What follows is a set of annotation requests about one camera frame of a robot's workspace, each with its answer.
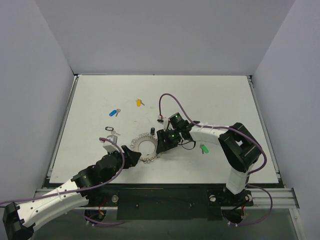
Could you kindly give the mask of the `metal disc with keyrings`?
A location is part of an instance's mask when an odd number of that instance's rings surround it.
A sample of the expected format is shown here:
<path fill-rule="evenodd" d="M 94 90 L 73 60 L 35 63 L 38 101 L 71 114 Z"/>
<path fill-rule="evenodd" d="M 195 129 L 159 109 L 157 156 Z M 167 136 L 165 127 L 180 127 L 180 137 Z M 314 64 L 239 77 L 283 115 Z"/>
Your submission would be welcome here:
<path fill-rule="evenodd" d="M 154 150 L 152 153 L 144 154 L 142 152 L 142 150 L 139 150 L 139 146 L 143 142 L 151 142 L 154 145 Z M 131 143 L 130 143 L 131 150 L 133 150 L 134 152 L 140 152 L 141 156 L 140 156 L 139 160 L 145 164 L 152 163 L 155 159 L 160 158 L 161 154 L 156 153 L 157 146 L 158 146 L 157 138 L 148 132 L 140 134 L 138 137 L 132 139 Z"/>

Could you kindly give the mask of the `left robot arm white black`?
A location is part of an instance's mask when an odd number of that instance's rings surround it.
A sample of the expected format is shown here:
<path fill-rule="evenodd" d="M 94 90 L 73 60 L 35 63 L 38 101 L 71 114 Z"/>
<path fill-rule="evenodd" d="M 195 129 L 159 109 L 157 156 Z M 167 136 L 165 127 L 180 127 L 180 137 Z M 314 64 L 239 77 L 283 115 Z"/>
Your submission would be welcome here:
<path fill-rule="evenodd" d="M 103 193 L 98 188 L 136 166 L 141 155 L 123 145 L 42 196 L 6 203 L 2 222 L 7 238 L 28 240 L 43 225 L 75 208 L 99 205 Z"/>

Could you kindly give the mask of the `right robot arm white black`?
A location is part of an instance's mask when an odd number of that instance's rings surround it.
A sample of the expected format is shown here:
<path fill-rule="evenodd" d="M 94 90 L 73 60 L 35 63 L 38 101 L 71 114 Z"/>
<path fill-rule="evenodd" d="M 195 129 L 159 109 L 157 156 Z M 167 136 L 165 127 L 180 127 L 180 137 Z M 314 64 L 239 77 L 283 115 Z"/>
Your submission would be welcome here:
<path fill-rule="evenodd" d="M 163 125 L 163 129 L 156 132 L 157 154 L 176 148 L 182 141 L 220 146 L 231 166 L 226 190 L 223 192 L 224 201 L 234 205 L 241 199 L 241 193 L 254 172 L 253 165 L 264 155 L 261 145 L 242 123 L 214 126 L 200 121 L 188 121 L 178 112 L 169 118 L 159 115 L 157 122 Z"/>

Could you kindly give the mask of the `green tag key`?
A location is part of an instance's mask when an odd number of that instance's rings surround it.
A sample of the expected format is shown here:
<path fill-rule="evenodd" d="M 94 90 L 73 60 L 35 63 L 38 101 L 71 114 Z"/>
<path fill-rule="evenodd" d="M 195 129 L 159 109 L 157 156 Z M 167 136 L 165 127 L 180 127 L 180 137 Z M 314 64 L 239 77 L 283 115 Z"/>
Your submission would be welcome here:
<path fill-rule="evenodd" d="M 208 148 L 204 144 L 200 145 L 200 149 L 201 149 L 202 154 L 208 154 L 209 153 Z"/>

